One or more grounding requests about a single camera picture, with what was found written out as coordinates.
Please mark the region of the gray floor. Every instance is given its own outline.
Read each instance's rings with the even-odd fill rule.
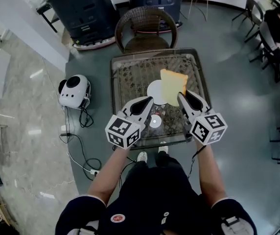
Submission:
[[[182,10],[187,14],[188,6],[183,5]],[[271,68],[262,71],[260,62],[249,63],[257,42],[243,44],[250,23],[238,29],[240,17],[232,25],[231,19],[238,13],[211,5],[206,22],[201,12],[193,8],[189,21],[182,18],[184,25],[176,47],[198,51],[213,107],[229,125],[222,141],[212,146],[226,191],[251,215],[259,234],[269,235],[280,223],[280,165],[271,160],[273,153],[280,152],[280,145],[269,142],[270,137],[276,137],[276,126],[280,125],[280,83],[274,83]],[[87,76],[93,93],[89,112],[94,125],[78,127],[79,112],[70,110],[71,132],[82,137],[87,156],[99,158],[103,164],[113,152],[104,128],[111,116],[110,60],[117,55],[120,51],[112,45],[80,53],[67,65],[67,77],[78,73]],[[69,151],[76,160],[84,162],[76,139],[70,141]],[[171,146],[169,150],[187,173],[194,152],[193,143]],[[72,163],[72,169],[79,193],[86,193],[90,181],[79,166]],[[190,182],[200,193],[197,164]]]

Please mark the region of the black cable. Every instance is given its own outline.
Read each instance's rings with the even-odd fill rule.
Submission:
[[[121,171],[121,174],[120,174],[120,177],[119,177],[119,188],[122,187],[122,180],[121,180],[121,176],[122,176],[122,173],[124,172],[124,170],[131,164],[135,163],[134,161],[131,161],[129,164],[127,164],[124,169]]]
[[[80,123],[81,128],[90,127],[94,123],[92,116],[88,113],[88,111],[85,108],[86,107],[86,103],[80,108],[79,123]],[[83,113],[86,114],[86,120],[85,120],[84,124],[81,122],[82,114]]]
[[[194,153],[194,155],[192,156],[192,159],[191,159],[191,167],[190,167],[190,172],[189,172],[188,178],[190,178],[190,176],[191,176],[192,166],[193,166],[193,163],[194,163],[194,158],[195,158],[195,156],[198,155],[205,147],[206,147],[206,145],[203,145],[203,146],[201,147],[201,149],[198,150],[196,153]]]
[[[115,151],[116,148],[117,148],[117,146],[116,146],[116,145],[113,145],[112,150]],[[135,161],[135,160],[133,160],[133,159],[131,159],[131,158],[129,158],[129,157],[127,157],[127,158],[128,158],[130,161],[134,162],[134,163],[137,162],[137,161]]]
[[[93,181],[93,179],[90,178],[90,177],[87,175],[85,165],[88,165],[88,166],[89,166],[91,169],[93,169],[93,170],[101,170],[102,162],[101,162],[100,159],[97,159],[97,158],[89,158],[89,159],[86,158],[86,155],[85,155],[84,150],[83,150],[83,144],[82,144],[82,141],[81,141],[80,137],[79,137],[78,135],[76,135],[76,134],[70,133],[70,117],[69,117],[69,110],[68,110],[68,107],[67,107],[67,106],[65,106],[65,108],[67,109],[67,118],[68,118],[68,126],[69,126],[69,129],[67,130],[67,122],[66,122],[66,120],[65,120],[65,122],[66,122],[66,136],[67,136],[67,141],[65,142],[65,141],[62,140],[62,138],[61,138],[62,134],[60,134],[59,138],[60,138],[60,140],[61,140],[63,143],[66,143],[66,144],[69,143],[70,137],[71,137],[71,136],[75,136],[75,137],[77,137],[77,138],[79,139],[80,146],[81,146],[81,152],[82,152],[82,155],[83,155],[83,157],[84,157],[84,159],[85,159],[85,162],[84,162],[84,164],[83,164],[83,166],[82,166],[82,170],[83,170],[85,176],[86,176],[89,180]],[[93,124],[93,119],[92,119],[91,116],[90,116],[90,118],[91,118],[91,120],[92,120],[92,123],[91,123],[90,125],[86,125],[87,122],[89,121],[89,120],[86,119],[86,123],[85,123],[85,126],[84,126],[84,127],[89,127],[89,126],[91,126],[91,125]],[[97,161],[97,162],[99,163],[99,166],[95,167],[95,166],[91,165],[91,164],[89,163],[89,161]]]
[[[127,157],[131,162],[134,162],[134,163],[136,163],[137,161],[135,161],[135,160],[133,160],[133,159],[131,159],[131,158],[129,158],[129,157]]]

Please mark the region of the seated person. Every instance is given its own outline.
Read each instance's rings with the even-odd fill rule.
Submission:
[[[141,152],[119,197],[108,205],[130,152],[117,148],[88,189],[62,212],[56,235],[256,235],[243,207],[228,198],[210,145],[195,141],[201,195],[178,161],[159,148],[157,167]]]
[[[276,62],[280,63],[280,7],[266,11],[260,32],[273,51]]]

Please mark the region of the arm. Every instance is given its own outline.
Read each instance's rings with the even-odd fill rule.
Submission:
[[[124,150],[118,147],[100,170],[96,178],[91,183],[88,194],[99,197],[107,203],[115,190],[125,160],[129,154],[129,149]]]
[[[202,144],[195,139],[197,150],[202,148]],[[199,154],[199,178],[201,192],[209,206],[216,201],[226,197],[224,183],[220,175],[219,168],[215,161],[210,145],[207,145]]]

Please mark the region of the white sneaker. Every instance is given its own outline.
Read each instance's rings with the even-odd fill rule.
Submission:
[[[145,151],[142,151],[138,154],[137,162],[139,162],[139,161],[145,161],[145,162],[148,161],[148,154]]]
[[[160,151],[164,151],[164,152],[166,152],[167,154],[168,154],[168,146],[161,146],[161,147],[159,147],[159,152]]]

